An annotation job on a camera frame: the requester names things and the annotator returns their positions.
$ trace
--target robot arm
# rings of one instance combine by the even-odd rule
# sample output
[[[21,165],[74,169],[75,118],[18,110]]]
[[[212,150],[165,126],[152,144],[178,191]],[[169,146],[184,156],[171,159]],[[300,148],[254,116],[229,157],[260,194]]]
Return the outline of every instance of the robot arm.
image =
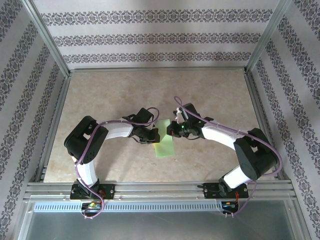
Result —
[[[157,128],[153,128],[152,124],[150,126],[137,125],[139,123],[148,123],[153,118],[154,115],[152,113],[142,108],[137,114],[122,117],[119,120],[108,121],[104,126],[100,126],[97,129],[83,161],[76,166],[79,174],[77,181],[83,191],[90,195],[88,189],[82,186],[79,179],[89,188],[98,188],[99,179],[95,171],[94,158],[105,140],[117,137],[137,137],[139,141],[136,138],[134,139],[140,144],[159,143],[160,136]],[[88,144],[89,137],[97,125],[98,122],[95,119],[91,116],[85,116],[65,139],[64,146],[74,162],[80,159]]]
[[[183,107],[200,117],[191,103]],[[220,195],[223,197],[236,192],[240,185],[257,180],[279,161],[272,150],[248,136],[240,137],[238,134],[229,133],[203,122],[188,114],[182,107],[178,107],[173,113],[176,115],[176,121],[172,121],[167,127],[168,135],[188,138],[192,134],[202,139],[219,142],[235,151],[239,165],[219,179]],[[204,119],[216,123],[210,117]],[[269,143],[264,133],[258,128],[247,133]]]

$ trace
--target wire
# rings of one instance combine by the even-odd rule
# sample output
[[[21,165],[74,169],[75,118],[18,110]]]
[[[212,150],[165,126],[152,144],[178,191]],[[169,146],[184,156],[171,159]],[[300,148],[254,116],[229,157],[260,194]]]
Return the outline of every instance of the wire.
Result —
[[[195,137],[195,138],[188,138],[188,137],[185,137],[185,138],[188,139],[188,140],[197,140],[197,139],[199,139],[200,137],[197,136],[197,137]]]
[[[208,192],[212,192],[212,193],[220,193],[220,191],[213,191],[213,190],[208,190]]]
[[[146,110],[149,111],[150,109],[153,109],[153,107],[149,107],[147,108]]]
[[[81,179],[81,176],[80,176],[79,171],[78,171],[78,168],[77,168],[77,166],[83,162],[83,160],[84,160],[84,158],[85,158],[85,155],[87,154],[87,152],[88,152],[88,150],[89,150],[89,147],[90,147],[90,145],[91,145],[91,143],[92,143],[92,140],[93,140],[94,135],[96,134],[98,128],[101,127],[101,126],[104,126],[104,125],[107,125],[107,124],[113,124],[113,123],[123,123],[123,124],[130,124],[130,125],[135,124],[135,125],[140,125],[140,126],[146,126],[146,125],[153,124],[153,123],[155,123],[155,122],[158,120],[159,115],[160,115],[160,111],[159,111],[159,109],[156,108],[156,107],[149,107],[147,110],[151,110],[151,109],[154,109],[154,110],[157,111],[157,116],[156,116],[155,119],[153,119],[153,120],[150,121],[150,122],[137,123],[137,122],[123,121],[123,120],[111,120],[111,121],[103,121],[103,122],[99,123],[99,124],[94,128],[94,130],[93,130],[93,132],[91,133],[91,136],[90,136],[90,138],[89,138],[89,141],[88,141],[88,143],[87,143],[86,146],[85,146],[85,149],[84,149],[81,157],[79,158],[78,161],[76,161],[76,162],[74,163],[75,173],[76,173],[76,175],[77,175],[77,177],[78,177],[79,182],[80,182],[88,191],[90,191],[92,194],[96,195],[96,196],[101,200],[101,207],[100,207],[99,211],[98,211],[96,214],[94,214],[93,216],[88,216],[88,215],[86,215],[87,210],[84,210],[84,212],[81,213],[81,214],[84,216],[84,218],[93,219],[93,218],[97,217],[97,216],[104,210],[104,208],[105,208],[104,198],[103,198],[102,196],[100,196],[97,192],[93,191],[87,184],[85,184],[85,182]]]
[[[239,204],[239,193],[238,192],[236,192],[235,193],[235,197],[236,197],[236,203],[235,203],[235,205],[238,205]]]
[[[248,202],[249,202],[250,199],[253,197],[254,192],[255,192],[255,190],[256,190],[256,188],[257,188],[257,182],[256,182],[256,181],[252,181],[252,182],[254,182],[254,186],[253,186],[253,189],[252,189],[249,197],[246,199],[246,201],[244,202],[244,204],[242,205],[241,208],[240,208],[240,205],[239,205],[239,208],[240,208],[240,209],[238,209],[238,211],[233,214],[234,216],[236,216],[236,215],[238,215],[239,213],[241,213],[241,211],[247,206]]]
[[[238,197],[238,201],[236,202],[236,204],[238,205],[238,211],[239,211],[239,209],[240,209],[239,197]]]
[[[174,96],[174,100],[178,103],[178,105],[179,105],[185,112],[187,112],[188,114],[190,114],[190,115],[192,115],[192,116],[200,119],[201,121],[203,121],[203,122],[205,122],[205,123],[207,123],[207,124],[210,124],[210,125],[216,127],[217,129],[221,129],[221,130],[224,130],[224,131],[229,132],[229,133],[247,136],[247,137],[249,137],[249,138],[251,138],[251,139],[253,139],[253,140],[256,140],[257,142],[265,145],[267,148],[269,148],[271,151],[273,151],[274,154],[275,154],[275,155],[277,156],[277,158],[279,159],[279,167],[278,167],[275,171],[273,171],[273,172],[271,172],[271,173],[266,173],[266,174],[264,174],[263,176],[273,176],[273,175],[275,175],[275,174],[277,174],[277,173],[279,173],[279,172],[281,171],[281,169],[282,169],[282,167],[283,167],[283,160],[282,160],[280,154],[278,153],[278,151],[277,151],[273,146],[271,146],[270,144],[268,144],[267,142],[261,140],[261,139],[258,138],[258,137],[252,136],[252,135],[250,135],[250,134],[248,134],[248,133],[246,133],[246,132],[243,132],[243,131],[240,131],[240,130],[236,130],[236,129],[232,128],[232,127],[228,127],[228,126],[225,126],[225,125],[220,124],[220,123],[208,121],[208,120],[204,119],[203,117],[200,117],[200,116],[194,114],[193,112],[189,111],[188,109],[186,109],[186,108],[182,105],[182,100],[181,100],[181,98],[178,97],[178,96]]]
[[[131,136],[130,138],[135,140],[138,144],[140,143],[134,136]]]

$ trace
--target aluminum frame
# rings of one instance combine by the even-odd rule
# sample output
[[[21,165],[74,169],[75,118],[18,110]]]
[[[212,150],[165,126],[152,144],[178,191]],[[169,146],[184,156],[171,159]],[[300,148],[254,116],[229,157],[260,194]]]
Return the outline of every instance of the aluminum frame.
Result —
[[[289,7],[289,4],[291,3],[291,0],[280,0],[278,5],[276,6],[266,28],[264,29],[255,49],[253,50],[253,53],[251,54],[251,57],[246,64],[245,68],[248,71],[251,71],[258,61],[260,55],[264,51],[267,43],[269,42],[272,34],[274,33],[277,25],[279,24],[281,18],[285,14],[285,11]]]
[[[91,72],[136,72],[136,71],[204,71],[204,70],[240,70],[241,66],[195,66],[195,67],[105,67],[105,68],[76,68],[70,70],[71,73],[91,73]]]
[[[108,204],[117,206],[112,209],[113,212],[132,212],[129,207],[134,203],[141,203],[141,206],[146,204],[157,206],[165,204],[172,205],[186,205],[193,206],[192,209],[184,209],[178,207],[177,209],[168,209],[161,212],[203,212],[203,211],[217,211],[217,207],[221,203],[219,199],[205,199],[203,190],[197,185],[203,184],[203,181],[178,181],[178,182],[114,182],[115,194],[113,200],[105,200]],[[23,207],[20,210],[20,221],[15,228],[14,238],[23,240],[26,239],[28,229],[30,227],[33,212],[37,204],[44,205],[56,204],[67,206],[71,203],[88,202],[71,201],[70,191],[73,183],[40,183],[30,182],[23,198]],[[248,192],[253,189],[254,184],[248,184]],[[224,201],[232,201],[234,199],[224,199]],[[257,181],[256,191],[251,199],[252,201],[284,201],[287,210],[289,222],[293,234],[296,239],[309,240],[310,234],[304,218],[301,218],[302,212],[298,204],[294,187],[290,180],[259,180]],[[194,207],[197,205],[205,206],[204,208]],[[41,212],[61,212],[54,211],[54,207],[48,209],[41,209]]]

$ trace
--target beige table surface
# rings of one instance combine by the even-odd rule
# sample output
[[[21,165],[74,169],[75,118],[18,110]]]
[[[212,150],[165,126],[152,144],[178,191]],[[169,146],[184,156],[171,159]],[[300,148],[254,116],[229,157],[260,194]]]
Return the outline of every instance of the beige table surface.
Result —
[[[177,104],[193,103],[203,117],[250,130],[258,127],[241,69],[73,73],[49,159],[45,182],[73,182],[74,163],[64,140],[86,115],[114,120],[157,107],[159,119],[174,119]],[[118,137],[106,140],[95,158],[100,181],[217,180],[238,165],[230,148],[210,140],[174,138],[176,155],[157,158],[152,144]]]

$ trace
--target striped wall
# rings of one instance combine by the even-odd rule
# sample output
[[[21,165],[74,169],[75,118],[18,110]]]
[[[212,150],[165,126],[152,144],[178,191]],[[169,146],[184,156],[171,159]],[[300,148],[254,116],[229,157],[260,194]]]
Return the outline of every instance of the striped wall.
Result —
[[[319,0],[293,0],[252,71],[312,239],[320,239],[319,27]]]
[[[35,0],[70,69],[244,67],[279,0]]]
[[[11,239],[64,77],[19,0],[0,2],[0,240]]]

